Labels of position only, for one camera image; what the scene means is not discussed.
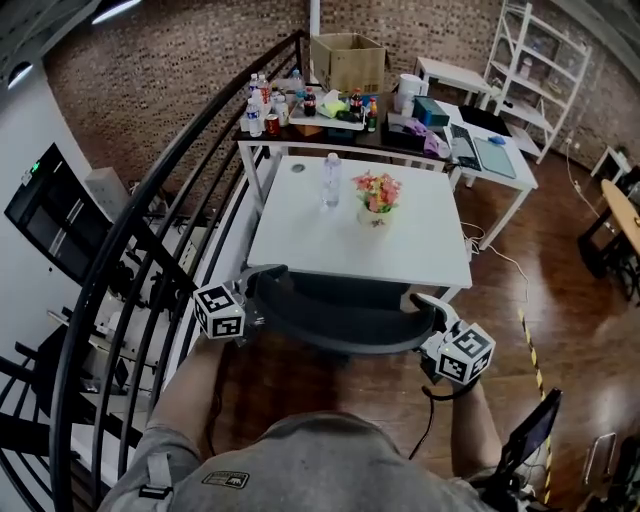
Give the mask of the white tray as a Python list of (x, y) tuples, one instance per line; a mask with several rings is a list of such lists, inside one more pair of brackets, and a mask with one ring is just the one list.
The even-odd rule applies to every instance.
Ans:
[(321, 105), (316, 106), (314, 116), (307, 116), (304, 113), (304, 102), (298, 102), (289, 113), (289, 123), (300, 126), (319, 126), (323, 128), (336, 128), (352, 131), (363, 131), (365, 129), (365, 121), (356, 122), (339, 120), (337, 117), (327, 117), (325, 109)]

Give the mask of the black mesh office chair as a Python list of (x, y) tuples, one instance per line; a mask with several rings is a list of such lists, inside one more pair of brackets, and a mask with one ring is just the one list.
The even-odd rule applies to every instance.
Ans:
[(329, 304), (294, 292), (281, 276), (255, 278), (253, 300), (266, 326), (289, 338), (342, 354), (389, 355), (414, 350), (434, 333), (434, 308), (404, 312)]

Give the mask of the white shelf rack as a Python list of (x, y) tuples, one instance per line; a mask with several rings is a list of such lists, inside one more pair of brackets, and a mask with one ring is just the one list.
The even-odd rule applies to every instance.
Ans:
[(493, 113), (537, 162), (561, 131), (591, 53), (586, 42), (536, 16), (532, 3), (502, 0), (484, 79), (497, 88)]

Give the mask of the round wooden table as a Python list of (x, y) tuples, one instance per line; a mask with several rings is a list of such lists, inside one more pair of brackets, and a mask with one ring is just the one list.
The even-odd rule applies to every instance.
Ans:
[[(581, 258), (596, 278), (603, 278), (608, 268), (621, 267), (620, 251), (629, 249), (640, 262), (640, 213), (622, 190), (612, 181), (601, 181), (601, 191), (606, 202), (603, 212), (577, 239)], [(610, 219), (614, 218), (618, 232), (603, 248), (598, 248), (592, 238)]]

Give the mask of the green cutting mat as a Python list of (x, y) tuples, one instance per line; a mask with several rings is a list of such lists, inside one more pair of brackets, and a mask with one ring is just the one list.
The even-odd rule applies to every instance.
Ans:
[(478, 160), (483, 170), (514, 179), (515, 170), (503, 145), (475, 137), (473, 139)]

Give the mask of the green tissue pack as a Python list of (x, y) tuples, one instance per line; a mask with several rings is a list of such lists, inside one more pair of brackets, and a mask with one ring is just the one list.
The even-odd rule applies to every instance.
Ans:
[(348, 111), (349, 106), (340, 99), (340, 92), (332, 89), (317, 101), (316, 110), (320, 115), (333, 119), (339, 112)]

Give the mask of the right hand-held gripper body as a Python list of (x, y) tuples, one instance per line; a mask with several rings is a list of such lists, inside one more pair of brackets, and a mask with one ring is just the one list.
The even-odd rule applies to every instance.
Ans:
[(477, 323), (446, 321), (418, 347), (421, 368), (433, 384), (446, 379), (454, 386), (473, 383), (491, 362), (495, 340)]

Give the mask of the person's left forearm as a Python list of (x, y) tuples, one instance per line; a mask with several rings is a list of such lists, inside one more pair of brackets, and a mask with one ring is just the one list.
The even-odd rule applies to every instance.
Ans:
[(235, 341), (200, 336), (161, 393), (150, 424), (197, 443), (208, 423), (220, 369), (237, 349)]

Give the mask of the flower pot with colourful flowers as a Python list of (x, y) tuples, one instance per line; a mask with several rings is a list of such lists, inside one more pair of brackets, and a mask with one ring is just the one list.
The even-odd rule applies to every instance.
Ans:
[(352, 182), (360, 202), (358, 221), (372, 228), (386, 226), (398, 206), (402, 184), (388, 173), (373, 174), (370, 170)]

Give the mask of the purple cloth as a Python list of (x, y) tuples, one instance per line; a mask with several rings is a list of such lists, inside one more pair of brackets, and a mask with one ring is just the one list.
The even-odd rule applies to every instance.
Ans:
[(448, 158), (451, 155), (448, 143), (418, 119), (405, 118), (403, 133), (408, 137), (412, 147), (426, 156)]

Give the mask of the cardboard box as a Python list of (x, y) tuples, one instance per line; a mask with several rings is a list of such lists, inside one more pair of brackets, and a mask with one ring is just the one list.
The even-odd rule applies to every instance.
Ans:
[(325, 90), (379, 94), (384, 89), (386, 49), (357, 33), (312, 36), (314, 76)]

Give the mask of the ceiling strip light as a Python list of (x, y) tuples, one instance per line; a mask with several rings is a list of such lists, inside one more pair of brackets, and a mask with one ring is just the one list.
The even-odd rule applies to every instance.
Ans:
[(92, 25), (101, 24), (140, 5), (144, 0), (101, 0), (93, 13)]

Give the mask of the metal tube frame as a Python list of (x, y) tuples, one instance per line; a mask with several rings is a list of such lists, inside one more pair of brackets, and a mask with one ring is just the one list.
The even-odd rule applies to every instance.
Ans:
[(617, 445), (617, 433), (609, 432), (595, 438), (587, 451), (582, 485), (591, 488), (612, 477), (612, 463)]

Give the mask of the white paper roll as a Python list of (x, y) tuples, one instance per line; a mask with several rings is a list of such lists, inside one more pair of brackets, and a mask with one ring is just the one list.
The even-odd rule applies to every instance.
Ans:
[(412, 74), (401, 74), (394, 102), (395, 111), (405, 117), (411, 117), (414, 99), (417, 96), (425, 96), (427, 92), (427, 81)]

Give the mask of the white side table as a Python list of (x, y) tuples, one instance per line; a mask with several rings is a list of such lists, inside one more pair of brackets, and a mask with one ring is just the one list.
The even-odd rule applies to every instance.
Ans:
[(590, 177), (601, 175), (605, 179), (618, 183), (621, 178), (631, 172), (632, 166), (629, 161), (629, 151), (623, 145), (616, 147), (607, 146), (596, 165), (590, 172)]

